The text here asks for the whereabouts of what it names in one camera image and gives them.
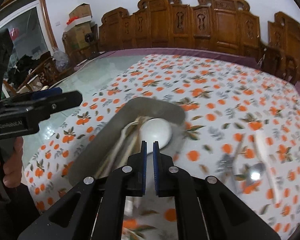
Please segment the person's left hand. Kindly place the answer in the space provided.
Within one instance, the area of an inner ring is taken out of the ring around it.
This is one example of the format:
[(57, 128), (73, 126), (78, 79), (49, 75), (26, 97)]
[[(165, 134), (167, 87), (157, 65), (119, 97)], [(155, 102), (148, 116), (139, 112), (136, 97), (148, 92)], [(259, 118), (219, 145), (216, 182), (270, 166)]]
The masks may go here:
[(14, 140), (13, 152), (10, 158), (4, 163), (3, 183), (7, 188), (16, 188), (21, 184), (23, 170), (23, 143), (22, 137), (17, 137)]

